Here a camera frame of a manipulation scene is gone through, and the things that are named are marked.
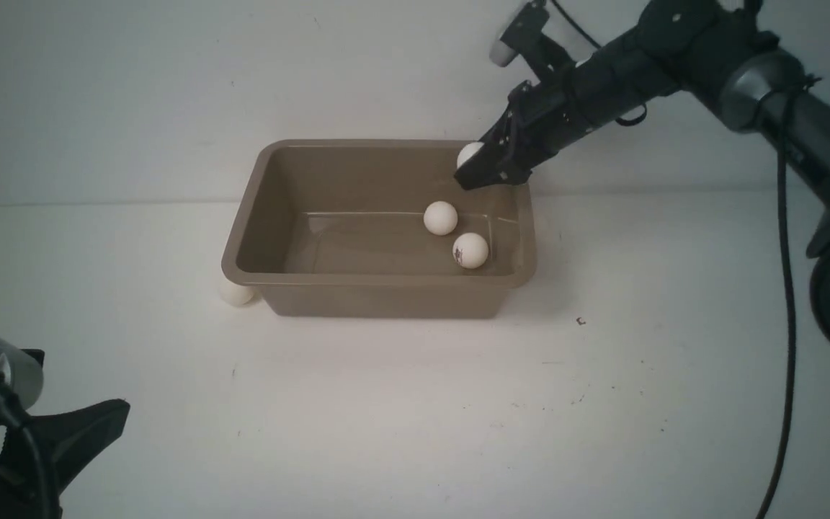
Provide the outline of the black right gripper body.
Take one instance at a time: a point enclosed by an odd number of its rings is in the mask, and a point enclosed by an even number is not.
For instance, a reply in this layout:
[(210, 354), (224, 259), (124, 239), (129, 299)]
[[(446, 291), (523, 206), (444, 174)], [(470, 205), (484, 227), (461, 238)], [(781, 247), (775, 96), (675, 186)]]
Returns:
[(512, 89), (507, 108), (483, 136), (483, 164), (534, 167), (603, 126), (596, 80), (564, 72), (559, 79)]

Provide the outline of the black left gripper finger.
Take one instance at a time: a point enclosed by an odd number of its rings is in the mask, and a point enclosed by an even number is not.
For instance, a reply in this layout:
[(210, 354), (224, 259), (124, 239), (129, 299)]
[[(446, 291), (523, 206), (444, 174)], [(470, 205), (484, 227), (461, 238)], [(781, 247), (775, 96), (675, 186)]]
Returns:
[(111, 399), (50, 416), (22, 416), (27, 489), (33, 498), (58, 498), (124, 433), (131, 405)]

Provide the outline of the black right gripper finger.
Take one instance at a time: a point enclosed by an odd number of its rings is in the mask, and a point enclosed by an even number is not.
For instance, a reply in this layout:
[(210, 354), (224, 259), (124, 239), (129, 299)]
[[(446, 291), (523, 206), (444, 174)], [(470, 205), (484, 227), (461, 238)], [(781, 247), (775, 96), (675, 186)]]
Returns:
[(501, 160), (501, 181), (509, 186), (522, 186), (530, 179), (535, 167), (533, 158), (511, 155)]
[(455, 168), (455, 181), (462, 190), (467, 191), (508, 186), (501, 181), (501, 160), (511, 155), (519, 155), (519, 146), (509, 138), (484, 143), (483, 148), (467, 164)]

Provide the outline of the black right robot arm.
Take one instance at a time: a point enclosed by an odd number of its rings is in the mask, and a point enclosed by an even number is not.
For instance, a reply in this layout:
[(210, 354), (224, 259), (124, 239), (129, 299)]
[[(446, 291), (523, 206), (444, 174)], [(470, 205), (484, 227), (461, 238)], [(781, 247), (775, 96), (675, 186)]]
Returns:
[(513, 88), (503, 115), (459, 161), (464, 190), (527, 183), (535, 167), (657, 97), (695, 96), (726, 128), (758, 132), (775, 147), (780, 177), (791, 168), (824, 205), (806, 249), (816, 260), (811, 312), (830, 341), (830, 105), (811, 93), (816, 77), (757, 27), (761, 2), (729, 10), (718, 1), (651, 1), (631, 30), (583, 61), (543, 33), (549, 12), (526, 1), (495, 38), (490, 59), (522, 57), (537, 77)]

